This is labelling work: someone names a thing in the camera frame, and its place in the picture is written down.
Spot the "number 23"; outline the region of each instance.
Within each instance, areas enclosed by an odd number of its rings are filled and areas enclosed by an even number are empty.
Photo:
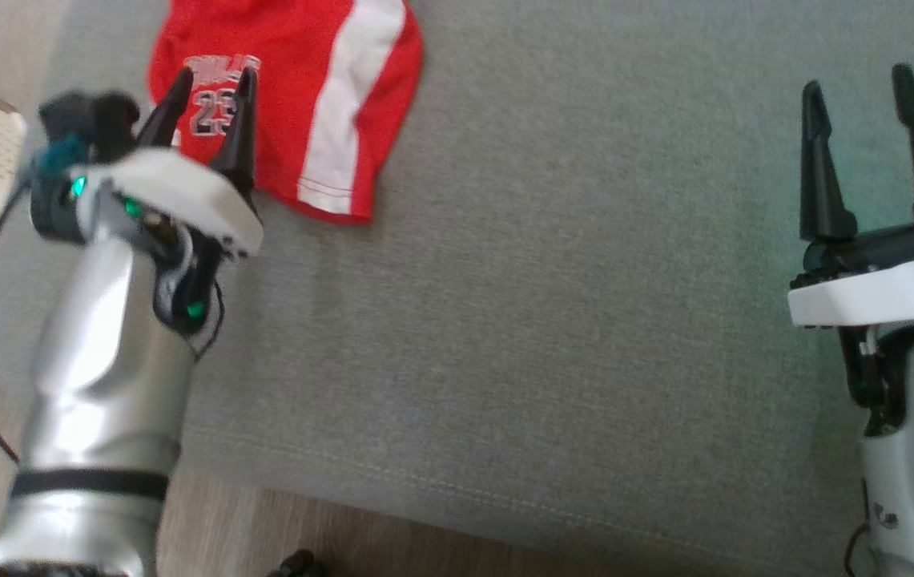
[[[236,113],[236,94],[233,88],[222,88],[221,91],[200,91],[193,96],[193,103],[200,110],[190,118],[190,129],[197,136],[225,135],[225,129],[232,122]]]

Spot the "gray couch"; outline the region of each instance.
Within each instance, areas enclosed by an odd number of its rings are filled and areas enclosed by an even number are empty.
[[[838,574],[860,413],[834,337],[787,316],[799,94],[822,81],[863,226],[908,220],[889,68],[914,3],[412,8],[425,68],[375,222],[258,198],[185,458],[632,575]],[[145,99],[164,11],[73,1],[42,95]],[[25,219],[0,240],[10,394],[75,262]]]

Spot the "green led light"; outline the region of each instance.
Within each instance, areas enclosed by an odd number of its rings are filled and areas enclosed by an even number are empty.
[[[190,315],[190,318],[197,319],[203,317],[203,310],[203,302],[197,301],[186,307],[186,314]]]
[[[134,219],[138,219],[139,215],[142,215],[143,209],[139,207],[139,202],[132,200],[131,198],[126,199],[126,214],[133,216]]]
[[[87,177],[80,176],[76,180],[72,180],[72,195],[79,196],[82,195],[83,189],[87,187]]]

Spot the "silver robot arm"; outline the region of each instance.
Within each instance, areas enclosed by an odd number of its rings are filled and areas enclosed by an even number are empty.
[[[892,79],[914,161],[914,75],[897,65]],[[837,328],[849,394],[870,413],[862,439],[864,529],[877,574],[914,577],[914,224],[857,233],[834,175],[830,120],[815,82],[805,88],[802,112],[801,234],[811,244],[787,303],[795,325]]]
[[[84,245],[40,337],[22,459],[0,523],[0,576],[155,575],[155,540],[216,268],[261,248],[248,195],[256,76],[210,167],[168,149],[179,74],[133,138],[124,96],[59,99],[31,191],[44,236]],[[54,128],[58,134],[51,134]]]

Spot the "seam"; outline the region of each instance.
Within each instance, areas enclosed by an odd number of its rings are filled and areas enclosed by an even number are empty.
[[[307,178],[307,176],[300,176],[300,180],[307,180],[307,182],[314,183],[318,186],[324,186],[328,189],[338,190],[340,192],[353,192],[352,188],[340,188],[338,186],[326,185],[325,183],[319,183],[318,180]]]
[[[324,194],[325,196],[331,196],[332,198],[350,198],[351,196],[353,196],[352,193],[332,194],[331,192],[325,192],[324,190],[318,190],[318,189],[314,188],[313,186],[306,184],[306,183],[302,183],[302,182],[296,183],[296,186],[299,186],[299,187],[303,188],[304,190],[309,190],[311,192],[316,192],[318,194]]]
[[[668,537],[655,531],[620,525],[620,523],[604,521],[604,519],[592,518],[592,516],[588,515],[575,514],[574,512],[557,509],[555,507],[549,507],[548,505],[543,505],[541,503],[492,493],[488,490],[473,489],[470,488],[470,486],[456,485],[456,483],[439,481],[439,479],[424,478],[424,476],[415,474],[406,474],[402,471],[394,471],[368,463],[361,463],[346,457],[339,457],[330,453],[321,452],[321,450],[308,449],[304,448],[303,446],[293,445],[289,442],[281,442],[277,443],[277,445],[270,445],[270,443],[263,442],[261,439],[253,438],[252,436],[246,434],[237,434],[236,432],[226,430],[209,430],[208,428],[199,426],[187,426],[186,430],[196,431],[203,436],[214,439],[216,442],[228,442],[230,445],[234,446],[256,445],[261,446],[263,449],[270,450],[273,453],[317,457],[317,459],[322,461],[344,465],[349,467],[354,472],[357,472],[358,474],[368,476],[369,478],[376,478],[379,479],[379,481],[398,482],[403,486],[412,486],[415,489],[431,490],[434,493],[438,493],[444,496],[463,499],[482,505],[498,505],[511,511],[527,512],[527,514],[534,514],[536,516],[541,516],[542,518],[549,518],[552,519],[552,521],[567,523],[567,525],[575,528],[587,529],[589,526],[597,526],[607,530],[613,530],[614,532],[618,533],[638,535],[664,544],[694,549],[694,551],[701,551],[703,554],[717,556],[717,558],[721,559],[731,559],[731,561],[749,563],[750,565],[774,567],[774,569],[777,571],[783,570],[791,575],[811,574],[811,570],[801,571],[798,569],[785,569],[785,567],[779,567],[778,563],[767,561],[767,559],[751,558],[750,556],[746,555],[735,555],[731,554],[730,552],[721,551],[721,549],[707,547],[707,545],[701,545],[680,538]]]

